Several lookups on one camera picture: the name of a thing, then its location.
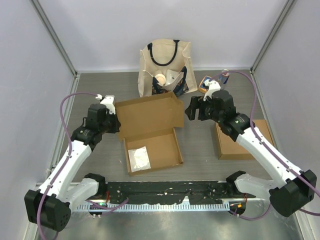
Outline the spare cardboard blank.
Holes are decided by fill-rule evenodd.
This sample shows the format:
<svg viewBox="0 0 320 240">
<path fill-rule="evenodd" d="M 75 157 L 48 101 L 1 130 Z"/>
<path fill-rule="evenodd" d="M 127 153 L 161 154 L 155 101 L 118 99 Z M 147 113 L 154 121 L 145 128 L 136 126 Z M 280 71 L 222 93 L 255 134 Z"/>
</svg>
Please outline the spare cardboard blank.
<svg viewBox="0 0 320 240">
<path fill-rule="evenodd" d="M 183 164 L 175 129 L 184 127 L 184 103 L 174 93 L 117 102 L 115 108 L 121 123 L 118 138 L 124 143 L 127 172 L 130 176 Z M 128 150 L 144 146 L 151 168 L 131 172 Z"/>
</svg>

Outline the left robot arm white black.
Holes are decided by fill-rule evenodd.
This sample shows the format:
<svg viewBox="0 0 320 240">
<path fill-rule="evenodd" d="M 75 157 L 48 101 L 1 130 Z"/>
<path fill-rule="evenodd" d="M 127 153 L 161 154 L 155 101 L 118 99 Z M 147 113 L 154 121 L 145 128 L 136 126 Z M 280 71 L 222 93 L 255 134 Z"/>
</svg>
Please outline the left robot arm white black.
<svg viewBox="0 0 320 240">
<path fill-rule="evenodd" d="M 80 204 L 91 197 L 100 200 L 106 195 L 106 179 L 95 173 L 85 175 L 74 188 L 69 186 L 103 134 L 115 134 L 120 126 L 114 104 L 101 102 L 88 108 L 87 116 L 73 131 L 70 145 L 51 175 L 38 190 L 29 190 L 24 196 L 31 223 L 61 232 Z"/>
</svg>

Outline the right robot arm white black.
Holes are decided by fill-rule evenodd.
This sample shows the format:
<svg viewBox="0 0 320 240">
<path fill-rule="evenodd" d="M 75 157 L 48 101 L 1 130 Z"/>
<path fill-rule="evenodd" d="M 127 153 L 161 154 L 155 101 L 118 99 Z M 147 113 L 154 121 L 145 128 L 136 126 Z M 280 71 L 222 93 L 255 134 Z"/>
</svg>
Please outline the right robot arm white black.
<svg viewBox="0 0 320 240">
<path fill-rule="evenodd" d="M 235 172 L 227 178 L 229 182 L 225 186 L 230 197 L 246 193 L 268 200 L 284 217 L 291 216 L 314 199 L 317 176 L 311 170 L 302 171 L 280 154 L 246 114 L 236 111 L 228 91 L 192 96 L 185 114 L 191 121 L 216 122 L 225 135 L 245 148 L 270 175 L 271 180 L 265 180 L 243 171 Z"/>
</svg>

